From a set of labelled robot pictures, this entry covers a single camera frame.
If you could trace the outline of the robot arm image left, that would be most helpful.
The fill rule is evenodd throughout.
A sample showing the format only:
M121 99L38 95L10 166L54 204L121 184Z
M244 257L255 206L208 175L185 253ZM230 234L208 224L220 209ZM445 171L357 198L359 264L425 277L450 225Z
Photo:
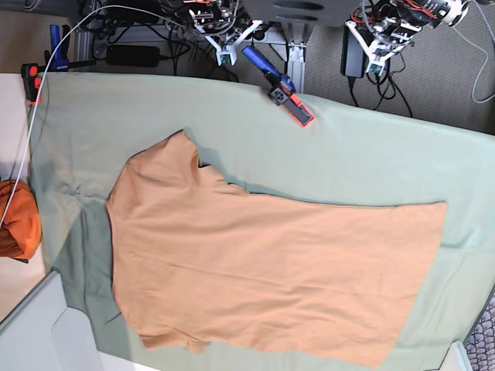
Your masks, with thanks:
M188 23L202 34L217 36L234 27L240 1L182 1Z

